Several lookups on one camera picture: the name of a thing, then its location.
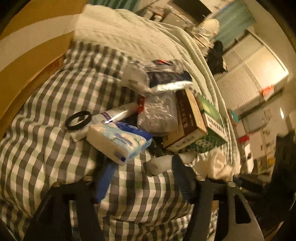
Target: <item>plaid blanket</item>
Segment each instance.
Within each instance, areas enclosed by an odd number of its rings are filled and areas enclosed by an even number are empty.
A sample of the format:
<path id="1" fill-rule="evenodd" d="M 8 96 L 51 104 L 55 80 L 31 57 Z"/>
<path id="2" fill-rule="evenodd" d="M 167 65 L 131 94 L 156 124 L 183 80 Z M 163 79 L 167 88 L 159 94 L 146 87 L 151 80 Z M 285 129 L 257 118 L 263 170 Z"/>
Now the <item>plaid blanket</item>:
<path id="1" fill-rule="evenodd" d="M 120 85 L 130 61 L 130 56 L 110 47 L 73 42 L 63 67 L 15 116 L 0 142 L 0 216 L 16 239 L 23 239 L 54 182 L 76 182 L 94 170 L 97 150 L 86 140 L 73 142 L 65 121 L 81 110 L 98 114 L 137 101 L 137 94 Z M 108 240 L 182 239 L 193 206 L 183 199 L 171 170 L 147 176 L 145 162 L 149 159 L 145 151 L 119 166 L 105 199 L 97 205 Z M 79 240 L 75 202 L 70 213 Z M 212 216 L 211 234 L 215 222 Z"/>

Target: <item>teal curtain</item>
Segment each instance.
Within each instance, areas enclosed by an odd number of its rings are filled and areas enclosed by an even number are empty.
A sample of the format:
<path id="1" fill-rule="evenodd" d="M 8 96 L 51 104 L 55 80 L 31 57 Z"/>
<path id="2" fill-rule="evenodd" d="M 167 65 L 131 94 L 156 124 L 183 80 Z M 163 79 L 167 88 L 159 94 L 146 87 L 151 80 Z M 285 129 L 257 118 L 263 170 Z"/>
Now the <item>teal curtain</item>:
<path id="1" fill-rule="evenodd" d="M 136 12 L 139 1 L 140 0 L 89 0 L 89 3 L 93 5 L 103 5 L 113 9 L 123 8 Z"/>
<path id="2" fill-rule="evenodd" d="M 228 4 L 213 18 L 220 23 L 219 33 L 215 40 L 220 40 L 223 46 L 228 46 L 246 28 L 255 23 L 252 14 L 241 1 Z"/>

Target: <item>bed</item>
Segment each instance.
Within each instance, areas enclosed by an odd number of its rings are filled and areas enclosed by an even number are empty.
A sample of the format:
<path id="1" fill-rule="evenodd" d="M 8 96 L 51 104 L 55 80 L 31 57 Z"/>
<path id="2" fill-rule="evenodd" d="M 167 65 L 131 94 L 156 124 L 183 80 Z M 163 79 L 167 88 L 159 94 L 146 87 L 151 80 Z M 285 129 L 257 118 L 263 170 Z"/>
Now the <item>bed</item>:
<path id="1" fill-rule="evenodd" d="M 33 94 L 12 118 L 0 141 L 0 216 L 17 240 L 23 239 L 30 219 L 54 182 L 76 182 L 91 174 L 100 162 L 97 151 L 86 140 L 71 140 L 65 120 L 81 110 L 98 114 L 137 101 L 137 94 L 120 84 L 125 66 L 133 60 L 183 61 L 195 80 L 192 91 L 202 93 L 224 118 L 228 143 L 220 149 L 228 164 L 240 168 L 224 101 L 188 34 L 128 10 L 92 5 L 84 7 L 74 29 L 62 67 L 56 72 L 51 69 L 51 77 L 30 88 Z M 150 158 L 146 150 L 118 167 L 106 197 L 97 205 L 98 220 L 108 240 L 182 239 L 193 206 L 183 199 L 172 171 L 158 176 L 146 174 L 145 163 Z M 215 232 L 216 216 L 213 212 L 209 237 Z M 71 220 L 73 235 L 79 240 L 75 203 L 71 205 Z"/>

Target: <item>black tape roll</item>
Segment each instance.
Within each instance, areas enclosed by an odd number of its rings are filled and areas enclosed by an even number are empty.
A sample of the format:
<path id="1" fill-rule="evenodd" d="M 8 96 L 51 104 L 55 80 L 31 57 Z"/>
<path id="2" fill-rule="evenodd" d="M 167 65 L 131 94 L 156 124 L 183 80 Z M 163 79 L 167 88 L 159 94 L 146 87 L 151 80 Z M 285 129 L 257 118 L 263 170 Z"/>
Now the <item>black tape roll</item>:
<path id="1" fill-rule="evenodd" d="M 79 118 L 81 116 L 86 116 L 86 115 L 88 115 L 88 117 L 85 120 L 83 120 L 82 122 L 80 122 L 77 125 L 70 126 L 71 121 L 73 121 L 75 118 Z M 82 110 L 82 111 L 79 111 L 79 112 L 75 113 L 74 115 L 70 116 L 66 120 L 65 125 L 69 131 L 76 131 L 76 130 L 79 130 L 79 129 L 85 127 L 88 123 L 90 123 L 90 121 L 91 121 L 91 113 L 87 110 Z"/>

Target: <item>cardboard box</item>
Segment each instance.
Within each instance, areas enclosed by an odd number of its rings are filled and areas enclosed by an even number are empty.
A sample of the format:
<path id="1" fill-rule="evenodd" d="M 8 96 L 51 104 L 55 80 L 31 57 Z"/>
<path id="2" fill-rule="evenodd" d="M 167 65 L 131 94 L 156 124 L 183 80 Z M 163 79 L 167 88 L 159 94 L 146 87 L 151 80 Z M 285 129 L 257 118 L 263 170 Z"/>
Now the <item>cardboard box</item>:
<path id="1" fill-rule="evenodd" d="M 163 137 L 163 147 L 177 152 L 207 135 L 202 115 L 191 90 L 176 92 L 178 129 Z"/>
<path id="2" fill-rule="evenodd" d="M 191 144 L 190 149 L 203 153 L 223 145 L 227 142 L 227 137 L 221 115 L 217 109 L 202 95 L 198 95 L 196 101 L 207 129 L 207 136 Z"/>

